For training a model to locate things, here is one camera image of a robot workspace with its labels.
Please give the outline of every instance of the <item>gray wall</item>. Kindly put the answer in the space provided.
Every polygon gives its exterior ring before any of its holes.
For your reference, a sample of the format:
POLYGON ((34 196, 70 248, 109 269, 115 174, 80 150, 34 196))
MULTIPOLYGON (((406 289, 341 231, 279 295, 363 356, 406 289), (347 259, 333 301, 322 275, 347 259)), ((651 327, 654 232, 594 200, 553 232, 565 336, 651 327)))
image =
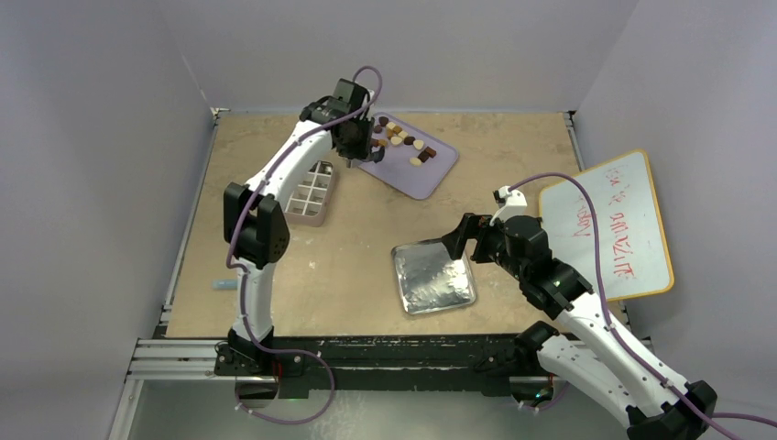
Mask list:
POLYGON ((209 110, 153 1, 4 1, 0 53, 0 438, 105 438, 209 110))
POLYGON ((575 109, 637 4, 160 2, 211 106, 293 113, 365 63, 385 108, 575 109))
POLYGON ((650 154, 676 283, 629 302, 632 321, 689 379, 711 382, 721 409, 772 418, 775 48, 777 3, 641 1, 575 117, 588 166, 650 154))

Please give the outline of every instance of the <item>metal plate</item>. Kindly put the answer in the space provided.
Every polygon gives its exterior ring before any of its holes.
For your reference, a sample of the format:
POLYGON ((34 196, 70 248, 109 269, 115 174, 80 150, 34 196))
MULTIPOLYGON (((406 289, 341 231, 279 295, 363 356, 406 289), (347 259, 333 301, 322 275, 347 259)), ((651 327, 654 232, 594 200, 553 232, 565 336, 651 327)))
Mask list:
POLYGON ((451 260, 439 239, 391 250, 405 312, 427 314, 475 302, 475 284, 466 256, 451 260))

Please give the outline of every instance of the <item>beige tabletop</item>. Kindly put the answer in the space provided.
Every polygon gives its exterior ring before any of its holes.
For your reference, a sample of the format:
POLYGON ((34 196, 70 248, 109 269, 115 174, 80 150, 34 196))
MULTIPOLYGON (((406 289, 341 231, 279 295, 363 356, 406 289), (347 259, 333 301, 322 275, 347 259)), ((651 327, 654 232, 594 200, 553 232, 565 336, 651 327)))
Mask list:
MULTIPOLYGON (((272 315, 281 336, 428 335, 520 332, 547 320, 494 264, 472 264, 477 300, 468 307, 411 316, 403 308, 391 249, 452 231, 463 213, 493 214, 492 192, 543 171, 578 172, 560 114, 409 114, 400 119, 459 151, 459 160, 431 197, 413 200, 330 153, 338 181, 320 227, 291 225, 289 250, 276 268, 272 315)), ((224 266, 222 194, 245 182, 288 138, 297 117, 228 115, 213 155, 181 265, 167 336, 223 337, 235 319, 235 291, 214 291, 230 279, 224 266)), ((538 191, 522 190, 528 215, 538 191)))

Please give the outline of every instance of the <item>foil-lined tray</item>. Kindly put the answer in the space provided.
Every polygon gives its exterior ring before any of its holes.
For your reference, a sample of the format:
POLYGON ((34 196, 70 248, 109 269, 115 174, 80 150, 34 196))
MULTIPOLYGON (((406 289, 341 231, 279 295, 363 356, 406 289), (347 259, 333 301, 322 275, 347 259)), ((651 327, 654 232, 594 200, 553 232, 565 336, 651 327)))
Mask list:
POLYGON ((391 256, 405 312, 427 314, 475 302, 466 256, 451 260, 439 239, 394 247, 391 256))

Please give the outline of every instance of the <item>purple tray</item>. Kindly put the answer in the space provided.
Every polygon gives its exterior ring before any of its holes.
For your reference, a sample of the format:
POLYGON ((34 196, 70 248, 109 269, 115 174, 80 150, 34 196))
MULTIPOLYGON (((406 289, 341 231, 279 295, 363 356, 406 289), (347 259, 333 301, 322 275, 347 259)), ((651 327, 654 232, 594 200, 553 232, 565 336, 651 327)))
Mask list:
MULTIPOLYGON (((429 158, 420 167, 414 167, 410 164, 410 158, 417 157, 420 151, 412 145, 402 144, 394 147, 389 142, 386 147, 386 155, 381 162, 363 162, 359 165, 359 168, 406 193, 413 199, 423 200, 432 195, 434 188, 437 188, 437 185, 443 181, 445 174, 459 159, 459 153, 456 151, 456 148, 387 113, 378 112, 373 114, 373 116, 376 121, 380 116, 387 117, 389 121, 407 131, 410 136, 420 139, 425 145, 432 147, 437 151, 437 156, 429 158)), ((375 139, 385 139, 386 130, 384 129, 381 133, 373 134, 372 137, 375 139)))

